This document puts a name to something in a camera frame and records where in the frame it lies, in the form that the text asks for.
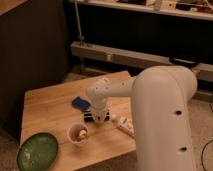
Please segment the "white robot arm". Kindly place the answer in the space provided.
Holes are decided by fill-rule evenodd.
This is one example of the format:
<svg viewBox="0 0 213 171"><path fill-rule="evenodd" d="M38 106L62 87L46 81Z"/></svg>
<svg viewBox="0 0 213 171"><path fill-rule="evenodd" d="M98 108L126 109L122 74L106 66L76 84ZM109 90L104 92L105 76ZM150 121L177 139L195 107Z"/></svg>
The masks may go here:
<svg viewBox="0 0 213 171"><path fill-rule="evenodd" d="M197 90L193 71L155 66L118 83L101 79L90 85L95 122L106 117L109 97L129 97L139 171L196 171L187 102Z"/></svg>

